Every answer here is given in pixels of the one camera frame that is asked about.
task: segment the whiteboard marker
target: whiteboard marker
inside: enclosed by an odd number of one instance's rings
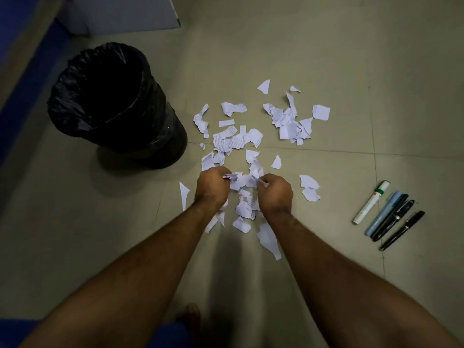
[[[359,211],[356,217],[353,219],[353,223],[355,225],[359,225],[361,223],[361,221],[368,214],[372,206],[375,205],[375,203],[380,199],[380,197],[383,195],[383,193],[389,186],[389,181],[382,181],[382,183],[380,183],[380,185],[374,191],[372,197],[368,200],[368,202],[362,207],[361,211]]]

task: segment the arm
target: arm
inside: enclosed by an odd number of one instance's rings
[[[287,257],[316,324],[333,348],[461,347],[424,308],[331,248],[291,214],[282,177],[262,178],[259,206]]]
[[[67,298],[21,347],[146,346],[206,225],[227,200],[225,173],[202,172],[191,207]]]

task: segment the black trash can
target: black trash can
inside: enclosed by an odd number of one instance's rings
[[[51,90],[55,127],[149,168],[175,163],[187,133],[142,52],[120,43],[82,51]]]

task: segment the light blue marker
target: light blue marker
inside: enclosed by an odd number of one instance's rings
[[[403,195],[403,192],[397,191],[390,195],[390,198],[388,198],[388,201],[386,205],[383,207],[382,211],[380,211],[379,215],[372,221],[371,225],[366,229],[364,234],[366,236],[371,236],[371,234],[374,233],[374,231],[377,229],[377,227],[380,225],[380,223],[384,220],[384,218],[390,213],[390,211],[393,209],[393,204],[396,203],[396,201]]]

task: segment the hand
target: hand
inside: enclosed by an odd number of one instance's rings
[[[293,191],[290,183],[275,174],[266,174],[261,179],[269,183],[267,187],[263,183],[257,183],[259,208],[264,217],[277,212],[291,213]]]
[[[200,173],[195,191],[195,202],[206,201],[212,203],[215,210],[219,210],[229,197],[231,182],[229,178],[223,178],[225,174],[232,172],[224,167],[212,167]]]

